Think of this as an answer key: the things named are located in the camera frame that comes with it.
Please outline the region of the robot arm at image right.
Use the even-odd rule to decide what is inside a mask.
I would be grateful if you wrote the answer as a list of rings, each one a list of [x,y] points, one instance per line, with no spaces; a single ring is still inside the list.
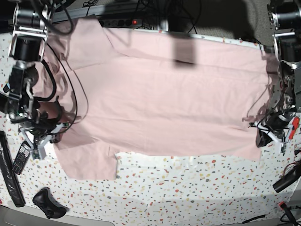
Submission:
[[[274,142],[280,153],[294,137],[301,122],[301,2],[272,0],[267,5],[274,29],[274,52],[278,61],[278,82],[272,89],[267,111],[251,123],[257,128],[256,145]]]

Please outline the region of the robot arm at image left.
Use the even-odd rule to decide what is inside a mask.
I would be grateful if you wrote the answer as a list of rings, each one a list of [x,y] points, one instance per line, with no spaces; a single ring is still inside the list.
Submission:
[[[56,81],[44,53],[48,32],[52,30],[52,16],[59,0],[16,0],[13,13],[12,42],[9,57],[15,60],[1,101],[1,111],[11,123],[20,125],[20,132],[29,145],[33,159],[43,160],[44,146],[59,142],[59,134],[67,126],[61,122],[63,114],[56,95]],[[48,97],[36,97],[33,87],[39,75],[35,67],[41,62],[52,82]]]

